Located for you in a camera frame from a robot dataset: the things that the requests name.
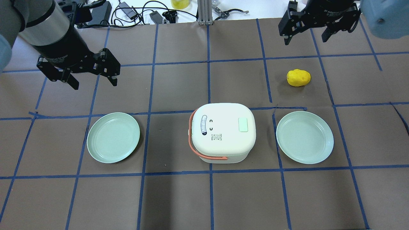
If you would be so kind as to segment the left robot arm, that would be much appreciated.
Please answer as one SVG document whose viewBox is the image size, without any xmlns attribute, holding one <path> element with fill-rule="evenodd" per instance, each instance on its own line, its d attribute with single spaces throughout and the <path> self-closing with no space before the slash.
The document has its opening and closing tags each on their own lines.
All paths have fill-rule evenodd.
<svg viewBox="0 0 409 230">
<path fill-rule="evenodd" d="M 1 1 L 1 70 L 9 64 L 18 36 L 39 52 L 37 68 L 52 82 L 78 90 L 73 74 L 92 73 L 117 85 L 121 65 L 103 48 L 93 53 L 76 30 L 75 19 L 55 0 Z"/>
</svg>

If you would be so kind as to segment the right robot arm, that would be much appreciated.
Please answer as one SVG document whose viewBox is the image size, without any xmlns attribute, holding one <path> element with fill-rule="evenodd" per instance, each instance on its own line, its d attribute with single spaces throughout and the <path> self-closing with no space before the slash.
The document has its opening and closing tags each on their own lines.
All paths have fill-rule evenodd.
<svg viewBox="0 0 409 230">
<path fill-rule="evenodd" d="M 301 11 L 291 0 L 278 24 L 280 36 L 288 45 L 295 35 L 311 28 L 324 27 L 321 35 L 327 42 L 340 31 L 352 33 L 361 15 L 370 32 L 383 39 L 398 39 L 409 34 L 409 3 L 407 0 L 308 0 Z"/>
</svg>

